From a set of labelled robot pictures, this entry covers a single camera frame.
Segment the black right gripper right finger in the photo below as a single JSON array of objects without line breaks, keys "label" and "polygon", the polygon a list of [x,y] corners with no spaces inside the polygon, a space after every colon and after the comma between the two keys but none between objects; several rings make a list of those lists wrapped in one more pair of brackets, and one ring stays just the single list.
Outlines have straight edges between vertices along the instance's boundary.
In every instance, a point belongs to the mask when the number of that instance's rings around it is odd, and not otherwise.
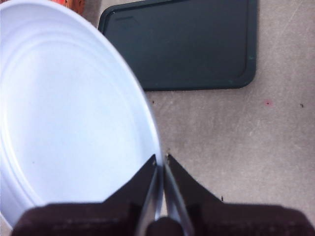
[{"label": "black right gripper right finger", "polygon": [[280,205],[231,204],[199,184],[172,156],[164,163],[164,192],[170,218],[187,236],[313,236],[299,210]]}]

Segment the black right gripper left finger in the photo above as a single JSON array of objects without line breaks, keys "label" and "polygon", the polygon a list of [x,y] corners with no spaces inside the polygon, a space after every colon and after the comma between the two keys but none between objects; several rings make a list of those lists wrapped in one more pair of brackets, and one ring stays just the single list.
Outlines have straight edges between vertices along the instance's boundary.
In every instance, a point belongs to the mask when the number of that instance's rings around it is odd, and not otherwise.
[{"label": "black right gripper left finger", "polygon": [[153,155],[101,203],[49,204],[27,210],[14,236],[137,236],[155,219],[158,165]]}]

